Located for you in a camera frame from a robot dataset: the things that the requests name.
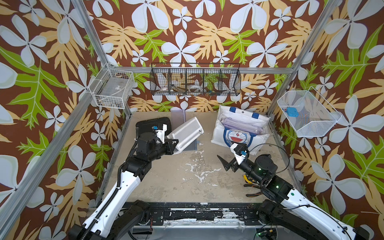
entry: concrete floor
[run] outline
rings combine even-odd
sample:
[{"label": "concrete floor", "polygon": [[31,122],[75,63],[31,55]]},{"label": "concrete floor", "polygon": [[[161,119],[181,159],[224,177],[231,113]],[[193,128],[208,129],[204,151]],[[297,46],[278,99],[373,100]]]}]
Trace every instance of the concrete floor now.
[{"label": "concrete floor", "polygon": [[[170,113],[163,112],[133,114],[106,193],[115,184],[118,167],[126,160],[134,143],[136,123],[159,117],[171,118]],[[204,129],[204,134],[197,139],[200,142],[197,145],[197,151],[185,151],[153,161],[152,169],[127,201],[134,202],[139,199],[145,202],[263,202],[266,199],[263,195],[246,197],[245,194],[256,193],[258,189],[243,187],[245,183],[243,172],[240,169],[237,172],[231,170],[226,172],[217,158],[216,155],[228,161],[233,158],[229,148],[210,142],[217,113],[186,113],[187,120],[193,117],[198,118]],[[272,136],[267,143],[275,144]],[[272,160],[278,166],[278,171],[284,169],[285,164],[277,147],[264,145],[260,153],[271,154]],[[288,170],[278,175],[287,182],[293,183]]]}]

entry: white tote bag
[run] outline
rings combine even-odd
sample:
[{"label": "white tote bag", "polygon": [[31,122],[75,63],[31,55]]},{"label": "white tote bag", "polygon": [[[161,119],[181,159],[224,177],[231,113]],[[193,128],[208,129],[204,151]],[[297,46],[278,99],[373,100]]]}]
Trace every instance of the white tote bag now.
[{"label": "white tote bag", "polygon": [[[256,127],[261,127],[264,130],[261,134],[257,135],[238,129],[230,129],[221,123],[221,119],[223,118],[232,118],[233,120],[245,122]],[[248,145],[248,149],[251,150],[255,146],[265,143],[268,139],[268,122],[269,118],[261,114],[248,112],[236,107],[220,106],[211,143],[223,147],[231,147],[231,141],[246,143]],[[261,147],[262,145],[253,149],[250,154],[256,155]]]}]

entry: white wire basket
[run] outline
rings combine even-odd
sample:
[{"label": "white wire basket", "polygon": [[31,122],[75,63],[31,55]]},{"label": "white wire basket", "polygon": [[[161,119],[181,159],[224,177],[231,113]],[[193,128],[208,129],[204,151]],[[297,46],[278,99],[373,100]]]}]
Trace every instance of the white wire basket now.
[{"label": "white wire basket", "polygon": [[[317,93],[316,96],[310,92],[312,90]],[[324,137],[341,118],[341,114],[313,88],[287,91],[277,104],[294,128],[297,137]],[[288,116],[288,107],[296,108],[299,115]]]},{"label": "white wire basket", "polygon": [[108,69],[95,81],[99,83],[92,92],[96,105],[106,108],[124,109],[134,83],[133,73],[125,70]]}]

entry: blue toy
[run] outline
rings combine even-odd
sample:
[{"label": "blue toy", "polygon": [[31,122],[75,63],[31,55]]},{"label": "blue toy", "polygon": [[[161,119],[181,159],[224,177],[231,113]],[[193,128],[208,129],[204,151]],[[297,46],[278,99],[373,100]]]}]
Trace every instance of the blue toy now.
[{"label": "blue toy", "polygon": [[298,117],[299,113],[297,112],[296,108],[288,107],[285,109],[285,112],[287,113],[288,117]]}]

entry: floral wallpaper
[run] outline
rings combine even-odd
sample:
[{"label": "floral wallpaper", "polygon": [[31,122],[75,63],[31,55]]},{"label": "floral wallpaper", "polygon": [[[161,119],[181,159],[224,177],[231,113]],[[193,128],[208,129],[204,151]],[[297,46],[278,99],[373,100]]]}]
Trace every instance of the floral wallpaper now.
[{"label": "floral wallpaper", "polygon": [[[304,0],[84,1],[115,66],[291,67],[324,7]],[[242,74],[239,96],[152,96],[149,74],[135,74],[132,111],[216,111],[220,104],[266,112],[286,75]],[[215,83],[217,78],[209,81]],[[208,86],[214,90],[215,85]]]},{"label": "floral wallpaper", "polygon": [[[100,69],[70,0],[0,0],[0,212]],[[61,240],[93,204],[124,124],[91,103],[7,239]]]},{"label": "floral wallpaper", "polygon": [[347,0],[333,12],[290,89],[314,87],[333,114],[324,137],[297,138],[278,108],[274,123],[307,197],[370,238],[384,237],[384,30],[382,0]]}]

